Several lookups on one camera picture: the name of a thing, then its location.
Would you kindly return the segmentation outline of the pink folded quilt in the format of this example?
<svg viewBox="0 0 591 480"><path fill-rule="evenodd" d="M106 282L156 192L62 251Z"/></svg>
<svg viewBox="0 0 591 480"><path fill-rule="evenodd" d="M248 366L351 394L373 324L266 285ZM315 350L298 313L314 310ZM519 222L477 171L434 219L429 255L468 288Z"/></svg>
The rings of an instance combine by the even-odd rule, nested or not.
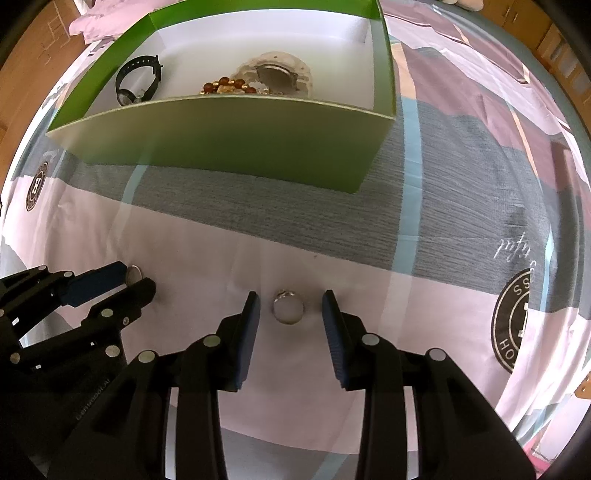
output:
<svg viewBox="0 0 591 480"><path fill-rule="evenodd" d="M69 35L81 35L86 44L118 38L147 14L176 3L176 0L95 1L86 13L70 23Z"/></svg>

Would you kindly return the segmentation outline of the wooden headboard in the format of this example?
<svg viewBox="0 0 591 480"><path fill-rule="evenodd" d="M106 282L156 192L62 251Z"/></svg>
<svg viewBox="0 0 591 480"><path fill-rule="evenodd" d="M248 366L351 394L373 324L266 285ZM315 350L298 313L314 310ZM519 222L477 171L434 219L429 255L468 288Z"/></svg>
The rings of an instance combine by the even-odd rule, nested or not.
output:
<svg viewBox="0 0 591 480"><path fill-rule="evenodd" d="M1 179L27 127L63 73L85 48L68 27L72 1L1 2Z"/></svg>

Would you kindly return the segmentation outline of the white wrist watch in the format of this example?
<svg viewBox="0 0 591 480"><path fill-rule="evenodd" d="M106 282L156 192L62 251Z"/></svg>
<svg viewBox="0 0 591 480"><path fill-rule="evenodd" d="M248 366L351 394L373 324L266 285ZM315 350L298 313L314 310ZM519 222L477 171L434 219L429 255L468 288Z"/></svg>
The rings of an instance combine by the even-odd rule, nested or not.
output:
<svg viewBox="0 0 591 480"><path fill-rule="evenodd" d="M242 79L257 92L311 98L311 68L300 58L283 51L270 51L250 58L230 75Z"/></svg>

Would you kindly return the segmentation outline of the green cardboard box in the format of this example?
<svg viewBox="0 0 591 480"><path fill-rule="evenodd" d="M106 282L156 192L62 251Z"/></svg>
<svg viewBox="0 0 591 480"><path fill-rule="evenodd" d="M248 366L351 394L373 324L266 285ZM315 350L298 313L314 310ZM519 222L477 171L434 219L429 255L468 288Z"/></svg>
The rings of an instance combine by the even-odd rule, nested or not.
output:
<svg viewBox="0 0 591 480"><path fill-rule="evenodd" d="M270 51L311 68L311 98L257 92L230 75ZM157 55L147 102L120 106L115 77ZM183 1L147 14L70 90L48 137L87 163L197 168L353 193L396 116L376 1Z"/></svg>

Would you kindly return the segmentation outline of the black wrist watch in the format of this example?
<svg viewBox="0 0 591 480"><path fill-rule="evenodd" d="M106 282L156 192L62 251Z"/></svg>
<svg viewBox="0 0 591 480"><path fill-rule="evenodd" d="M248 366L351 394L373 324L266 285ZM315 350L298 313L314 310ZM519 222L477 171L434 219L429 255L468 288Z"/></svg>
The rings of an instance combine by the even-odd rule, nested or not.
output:
<svg viewBox="0 0 591 480"><path fill-rule="evenodd" d="M141 55L126 62L115 77L116 99L120 106L150 101L162 80L157 55Z"/></svg>

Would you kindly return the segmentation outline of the plaid bed sheet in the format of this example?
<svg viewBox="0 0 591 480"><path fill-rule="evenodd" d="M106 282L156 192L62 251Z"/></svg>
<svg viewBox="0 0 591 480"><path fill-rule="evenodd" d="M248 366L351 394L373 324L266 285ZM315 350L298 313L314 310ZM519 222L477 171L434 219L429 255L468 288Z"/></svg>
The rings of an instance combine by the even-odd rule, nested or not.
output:
<svg viewBox="0 0 591 480"><path fill-rule="evenodd" d="M586 479L589 140L535 70L421 1L376 1L396 116L348 193L197 168L87 163L48 137L81 58L3 187L1 273L125 283L21 340L82 325L149 278L125 367L54 447L5 479ZM322 295L394 344L403 387L346 391ZM179 387L183 352L260 299L238 392Z"/></svg>

